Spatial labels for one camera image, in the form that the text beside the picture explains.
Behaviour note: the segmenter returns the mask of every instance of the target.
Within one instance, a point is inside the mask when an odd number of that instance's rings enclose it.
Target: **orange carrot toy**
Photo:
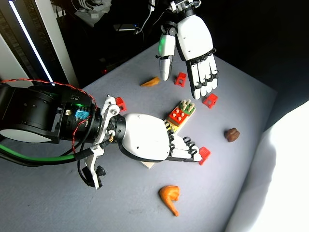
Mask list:
[[[167,205],[167,207],[173,212],[175,216],[178,216],[179,213],[173,205],[172,201],[178,201],[180,188],[175,185],[168,185],[160,189],[160,196],[162,201]]]

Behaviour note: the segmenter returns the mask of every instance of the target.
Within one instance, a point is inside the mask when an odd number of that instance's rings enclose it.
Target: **white robotic hand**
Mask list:
[[[210,93],[218,84],[211,34],[204,21],[193,11],[193,8],[199,5],[200,1],[192,0],[170,3],[170,9],[179,13],[183,19],[177,25],[172,22],[162,25],[163,34],[160,38],[158,56],[161,78],[167,80],[177,35],[178,52],[182,60],[186,61],[192,95],[195,99]]]

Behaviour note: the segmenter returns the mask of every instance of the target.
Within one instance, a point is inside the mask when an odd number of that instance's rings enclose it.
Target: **red building block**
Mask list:
[[[182,124],[182,122],[185,120],[186,117],[188,117],[188,115],[182,112],[181,109],[178,109],[178,108],[175,108],[169,114],[169,120],[175,126],[179,126],[180,124]]]
[[[126,103],[124,102],[124,100],[122,100],[122,98],[120,97],[115,99],[116,99],[116,105],[118,105],[120,108],[120,112],[126,111]]]
[[[187,74],[180,72],[176,78],[175,85],[184,87]]]
[[[211,152],[210,152],[207,148],[201,147],[201,148],[199,149],[199,154],[201,155],[202,160],[199,161],[198,163],[199,163],[199,165],[202,166],[203,163],[205,162],[205,160],[207,160],[207,158],[210,156]]]
[[[208,106],[208,108],[212,108],[218,100],[218,96],[211,93],[204,101],[203,104]]]

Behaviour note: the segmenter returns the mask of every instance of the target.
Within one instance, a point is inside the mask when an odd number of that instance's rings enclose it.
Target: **led light strip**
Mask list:
[[[15,5],[14,5],[13,0],[9,0],[9,4],[10,4],[10,6],[11,6],[11,8],[12,8],[12,10],[13,10],[13,12],[14,12],[14,14],[15,14],[15,16],[16,16],[16,18],[17,18],[19,24],[20,24],[20,26],[21,26],[21,28],[22,28],[23,31],[24,31],[24,34],[25,34],[25,36],[27,37],[27,39],[28,39],[28,41],[29,41],[29,44],[30,44],[31,47],[32,47],[32,50],[34,51],[35,55],[37,56],[37,58],[38,58],[38,60],[39,60],[39,62],[40,62],[40,64],[41,64],[42,68],[44,69],[44,72],[46,73],[46,75],[47,75],[49,81],[50,81],[50,82],[54,82],[54,81],[52,80],[52,77],[50,76],[50,74],[49,74],[47,68],[45,67],[45,64],[43,63],[42,58],[40,57],[40,54],[38,53],[38,50],[36,49],[36,47],[35,47],[35,45],[34,45],[32,39],[31,39],[31,37],[30,37],[30,35],[29,35],[29,33],[28,33],[26,27],[25,27],[25,24],[24,24],[24,22],[22,21],[20,15],[19,15],[19,13],[18,13],[18,11],[17,11],[17,9],[16,9],[16,7],[15,7]]]

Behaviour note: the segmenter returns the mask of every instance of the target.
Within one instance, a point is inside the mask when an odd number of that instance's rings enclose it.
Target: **gray table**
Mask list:
[[[139,85],[157,76],[157,44],[85,88],[102,106],[106,94],[122,97],[128,113],[164,119],[183,99],[192,99],[190,87],[175,86],[173,78],[151,88]],[[197,111],[179,133],[205,146],[211,156],[197,163],[164,161],[147,169],[123,155],[117,145],[106,149],[97,164],[107,175],[103,188],[94,190],[79,178],[76,163],[28,168],[0,159],[0,228],[2,232],[218,232],[237,200],[257,143],[271,110],[275,91],[216,58],[219,96],[212,110],[193,100]],[[172,77],[186,72],[179,55]],[[240,137],[228,143],[225,129],[236,127]],[[2,144],[33,156],[56,156],[70,142]],[[180,212],[174,217],[159,198],[165,185],[181,188]]]

